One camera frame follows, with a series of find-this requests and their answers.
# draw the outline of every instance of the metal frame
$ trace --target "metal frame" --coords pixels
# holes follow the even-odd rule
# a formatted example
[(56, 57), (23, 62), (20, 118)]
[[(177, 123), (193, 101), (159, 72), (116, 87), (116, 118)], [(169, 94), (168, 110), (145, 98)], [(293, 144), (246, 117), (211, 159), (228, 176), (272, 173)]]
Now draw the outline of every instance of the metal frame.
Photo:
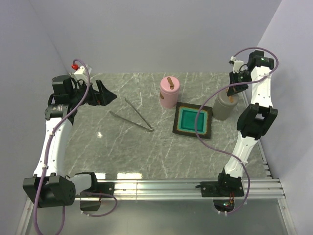
[[(118, 200), (212, 200), (227, 197), (201, 197), (200, 188), (195, 188), (201, 181), (216, 179), (181, 179), (181, 180), (99, 180), (115, 183), (114, 196)], [(244, 180), (244, 191), (248, 181)], [(249, 199), (285, 198), (279, 180), (252, 179)], [(97, 201), (94, 197), (77, 197), (75, 200)]]
[(282, 216), (283, 216), (283, 220), (284, 220), (288, 235), (297, 235), (286, 198), (278, 199), (278, 204), (279, 204)]
[(31, 202), (29, 198), (27, 198), (24, 210), (22, 212), (22, 216), (18, 225), (18, 229), (16, 230), (16, 235), (24, 235), (27, 232), (27, 228), (29, 226), (29, 222), (31, 220), (31, 215), (33, 212), (34, 204)]

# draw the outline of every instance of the white wall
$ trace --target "white wall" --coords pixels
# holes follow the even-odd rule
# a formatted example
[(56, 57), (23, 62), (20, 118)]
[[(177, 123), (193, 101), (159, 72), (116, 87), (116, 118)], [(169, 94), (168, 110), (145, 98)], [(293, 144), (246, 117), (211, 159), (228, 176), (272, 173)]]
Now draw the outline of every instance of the white wall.
[(277, 54), (271, 96), (278, 117), (262, 138), (299, 235), (313, 234), (313, 2), (283, 0), (259, 46)]
[(66, 72), (31, 4), (0, 7), (0, 230), (15, 233), (25, 205), (22, 189), (40, 158), (44, 111), (53, 76)]
[(94, 72), (229, 71), (281, 0), (30, 0), (63, 63)]

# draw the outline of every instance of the brown lid handle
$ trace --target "brown lid handle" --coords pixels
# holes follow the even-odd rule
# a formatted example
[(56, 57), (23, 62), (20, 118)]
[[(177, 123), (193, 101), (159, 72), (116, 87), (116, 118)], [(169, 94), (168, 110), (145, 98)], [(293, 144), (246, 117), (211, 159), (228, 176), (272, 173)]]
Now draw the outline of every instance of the brown lid handle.
[(171, 90), (174, 89), (174, 83), (173, 83), (172, 79), (170, 77), (167, 77), (167, 81), (170, 84)]
[(232, 96), (229, 96), (228, 99), (229, 99), (230, 103), (233, 103), (233, 102), (234, 102), (234, 99), (233, 99)]

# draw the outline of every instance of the red connector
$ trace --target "red connector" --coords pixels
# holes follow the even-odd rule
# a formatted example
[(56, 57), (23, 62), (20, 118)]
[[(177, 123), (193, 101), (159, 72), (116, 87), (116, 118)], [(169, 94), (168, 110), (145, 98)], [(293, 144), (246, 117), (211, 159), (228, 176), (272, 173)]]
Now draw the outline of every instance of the red connector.
[(79, 66), (78, 66), (78, 64), (72, 64), (72, 68), (73, 68), (74, 70), (78, 70), (78, 69), (79, 69)]

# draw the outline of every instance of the teal square tray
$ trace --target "teal square tray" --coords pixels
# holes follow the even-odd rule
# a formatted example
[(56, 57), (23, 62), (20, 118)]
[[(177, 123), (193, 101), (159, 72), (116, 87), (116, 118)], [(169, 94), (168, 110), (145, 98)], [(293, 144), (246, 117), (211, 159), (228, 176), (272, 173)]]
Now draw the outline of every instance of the teal square tray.
[[(173, 133), (197, 137), (195, 133), (195, 119), (200, 105), (178, 102), (174, 118)], [(211, 138), (212, 108), (204, 106), (200, 112), (197, 131), (203, 139)]]

